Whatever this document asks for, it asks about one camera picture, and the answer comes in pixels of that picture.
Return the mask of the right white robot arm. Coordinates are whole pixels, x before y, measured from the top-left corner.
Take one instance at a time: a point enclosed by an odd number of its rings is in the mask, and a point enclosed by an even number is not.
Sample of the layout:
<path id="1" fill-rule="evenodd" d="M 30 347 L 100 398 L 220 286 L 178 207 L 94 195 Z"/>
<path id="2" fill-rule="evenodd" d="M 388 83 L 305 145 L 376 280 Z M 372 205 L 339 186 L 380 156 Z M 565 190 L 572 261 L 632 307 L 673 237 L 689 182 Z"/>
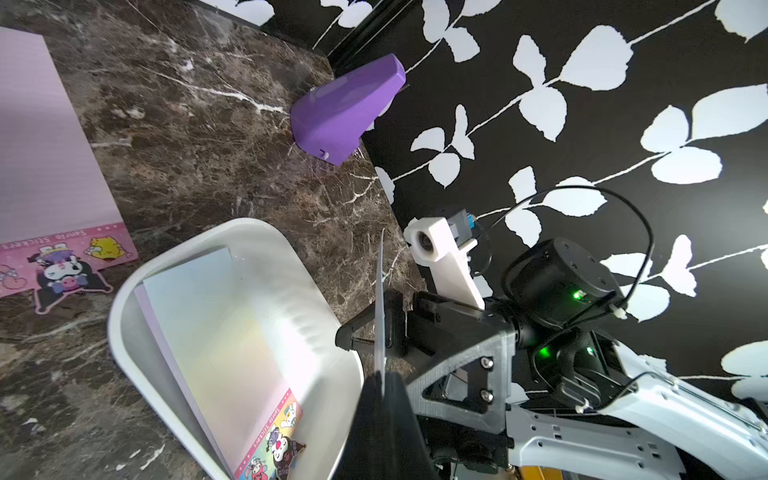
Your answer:
<path id="1" fill-rule="evenodd" d="M 449 251 L 431 239 L 414 246 L 436 291 L 416 293 L 410 310 L 399 291 L 379 291 L 336 333 L 343 350 L 415 367 L 364 386 L 341 473 L 365 478 L 360 457 L 418 479 L 445 478 L 451 464 L 680 479 L 689 456 L 725 479 L 766 477 L 764 415 L 592 329 L 625 296 L 582 247 L 537 244 L 506 269 L 504 298 L 484 302 L 449 272 Z"/>

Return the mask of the Sanrio sticker sheet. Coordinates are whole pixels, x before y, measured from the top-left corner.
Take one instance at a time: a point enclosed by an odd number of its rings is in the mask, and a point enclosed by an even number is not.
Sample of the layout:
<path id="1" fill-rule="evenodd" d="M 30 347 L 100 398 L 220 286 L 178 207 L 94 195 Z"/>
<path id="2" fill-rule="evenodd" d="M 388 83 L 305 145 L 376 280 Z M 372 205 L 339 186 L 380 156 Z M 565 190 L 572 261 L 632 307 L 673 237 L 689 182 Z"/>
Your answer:
<path id="1" fill-rule="evenodd" d="M 270 442 L 300 409 L 228 249 L 144 279 L 145 320 L 183 398 L 232 479 L 276 479 Z"/>

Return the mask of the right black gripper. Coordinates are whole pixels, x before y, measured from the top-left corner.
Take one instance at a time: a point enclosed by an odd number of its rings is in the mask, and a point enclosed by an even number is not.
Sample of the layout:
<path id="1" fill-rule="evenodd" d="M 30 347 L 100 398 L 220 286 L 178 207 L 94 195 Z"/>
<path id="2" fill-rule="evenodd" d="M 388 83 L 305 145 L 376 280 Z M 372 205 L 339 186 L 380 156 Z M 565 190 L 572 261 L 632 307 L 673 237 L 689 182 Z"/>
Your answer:
<path id="1" fill-rule="evenodd" d="M 387 358 L 407 353 L 404 296 L 383 296 Z M 375 304 L 371 303 L 335 334 L 345 351 L 373 355 Z M 484 310 L 433 293 L 414 295 L 407 313 L 408 347 L 421 353 L 406 380 L 413 412 L 471 429 L 499 434 L 505 429 L 512 360 L 518 329 L 509 305 L 492 299 Z"/>

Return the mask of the white plastic storage box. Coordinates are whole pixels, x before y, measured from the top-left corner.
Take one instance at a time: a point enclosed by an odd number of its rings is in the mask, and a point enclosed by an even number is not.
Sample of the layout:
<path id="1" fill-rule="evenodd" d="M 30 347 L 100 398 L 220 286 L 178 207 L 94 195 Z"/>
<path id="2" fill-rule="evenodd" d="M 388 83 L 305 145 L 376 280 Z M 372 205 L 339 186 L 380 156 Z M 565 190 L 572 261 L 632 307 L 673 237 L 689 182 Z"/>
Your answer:
<path id="1" fill-rule="evenodd" d="M 294 479 L 332 477 L 363 384 L 359 357 L 288 240 L 228 221 L 159 255 L 118 291 L 112 356 L 213 479 L 267 460 L 272 429 L 303 445 Z"/>

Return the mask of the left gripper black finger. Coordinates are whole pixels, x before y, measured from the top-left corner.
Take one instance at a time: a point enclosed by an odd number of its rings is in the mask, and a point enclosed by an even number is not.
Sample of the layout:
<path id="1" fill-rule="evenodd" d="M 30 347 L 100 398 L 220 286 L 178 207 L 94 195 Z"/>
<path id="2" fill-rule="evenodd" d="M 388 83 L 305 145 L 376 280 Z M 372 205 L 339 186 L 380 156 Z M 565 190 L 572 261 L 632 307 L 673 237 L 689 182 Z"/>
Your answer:
<path id="1" fill-rule="evenodd" d="M 335 479 L 436 479 L 403 379 L 397 372 L 368 377 Z"/>

